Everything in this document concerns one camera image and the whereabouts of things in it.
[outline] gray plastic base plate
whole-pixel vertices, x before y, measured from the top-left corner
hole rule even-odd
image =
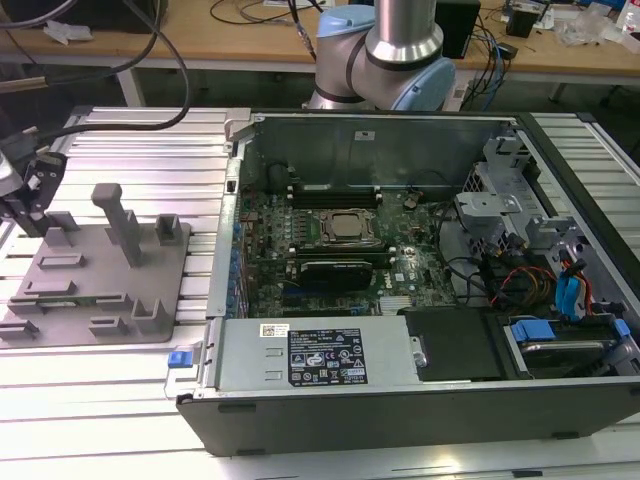
[[[154,225],[140,225],[137,268],[105,227],[64,232],[70,245],[42,243],[0,322],[0,349],[171,338],[191,226],[180,223],[182,238],[161,246]]]

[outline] circuit board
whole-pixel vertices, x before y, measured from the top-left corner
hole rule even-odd
[[[241,222],[248,316],[395,315],[404,307],[454,304],[453,287],[434,246],[434,204],[407,209],[406,199],[406,191],[388,192],[376,209],[309,210],[294,209],[282,196],[246,193]],[[331,231],[325,227],[329,220]],[[356,231],[366,232],[358,240],[362,244],[384,244],[386,251],[393,251],[389,265],[373,269],[368,286],[358,291],[309,291],[291,280],[292,244],[322,247],[323,241],[335,240],[332,235]]]

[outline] workbench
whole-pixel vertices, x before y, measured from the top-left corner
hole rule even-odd
[[[242,21],[234,0],[222,3],[217,15]],[[227,25],[209,15],[213,0],[170,1],[163,32],[184,57],[187,67],[195,70],[245,70],[270,72],[307,72],[315,69],[312,58],[303,47],[295,28],[280,25]],[[484,0],[480,11],[483,19],[491,9],[501,5],[499,0]],[[275,7],[252,7],[256,16],[284,13]],[[311,38],[315,39],[319,13],[314,9],[300,12],[300,18]],[[622,45],[605,42],[598,46],[565,47],[550,31],[534,29],[528,39],[506,37],[505,25],[497,21],[499,15],[489,15],[485,25],[498,41],[519,48],[507,79],[553,83],[590,83],[605,85],[640,85],[640,56]],[[60,45],[40,30],[14,32],[18,42],[42,64],[113,66],[139,53],[148,35],[118,32],[94,32],[95,39],[87,43]],[[28,63],[16,51],[6,35],[0,34],[0,61]],[[447,110],[459,110],[464,90],[469,82],[483,71],[486,51],[480,41],[473,40],[467,55],[456,60],[456,86],[446,102]],[[169,51],[158,41],[141,68],[175,68]],[[124,97],[129,106],[143,106],[144,95],[136,71],[118,75]]]
[[[125,119],[153,123],[175,113],[99,108],[88,117],[72,117],[69,124]],[[558,479],[637,478],[640,415],[573,440],[210,456],[175,402],[166,398],[171,392],[165,391],[165,379],[169,352],[204,336],[227,163],[224,118],[224,110],[193,109],[167,131],[89,132],[53,145],[67,153],[69,162],[51,210],[68,210],[79,224],[104,223],[103,212],[90,200],[91,191],[97,181],[119,182],[123,206],[134,209],[139,222],[172,212],[191,224],[189,255],[169,342],[0,350],[2,478],[492,479],[513,478],[512,471],[527,469],[534,470],[531,475],[542,471]],[[640,174],[631,168],[633,162],[597,124],[585,124],[573,114],[540,114],[536,120],[640,254],[640,223],[637,209],[631,208],[640,198]],[[541,186],[553,190],[545,181]],[[551,201],[561,203],[555,197]],[[0,224],[0,318],[41,241]]]

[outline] cpu socket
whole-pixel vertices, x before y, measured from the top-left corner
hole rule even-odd
[[[372,214],[366,210],[330,210],[322,212],[320,220],[320,244],[365,244],[375,245],[381,241],[375,238]]]

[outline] power supply label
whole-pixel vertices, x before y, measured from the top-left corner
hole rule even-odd
[[[359,328],[289,330],[289,383],[294,387],[367,382]]]

